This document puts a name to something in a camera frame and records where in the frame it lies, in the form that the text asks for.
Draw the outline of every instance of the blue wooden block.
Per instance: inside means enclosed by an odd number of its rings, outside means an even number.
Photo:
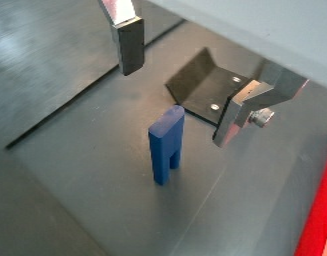
[[[185,108],[175,105],[149,128],[154,179],[163,185],[170,169],[179,167]]]

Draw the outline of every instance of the metal bracket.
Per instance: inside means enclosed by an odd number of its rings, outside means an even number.
[[[217,126],[214,143],[222,147],[249,123],[265,127],[270,106],[294,98],[308,79],[266,61],[258,80],[219,68],[207,49],[167,82],[179,105]]]

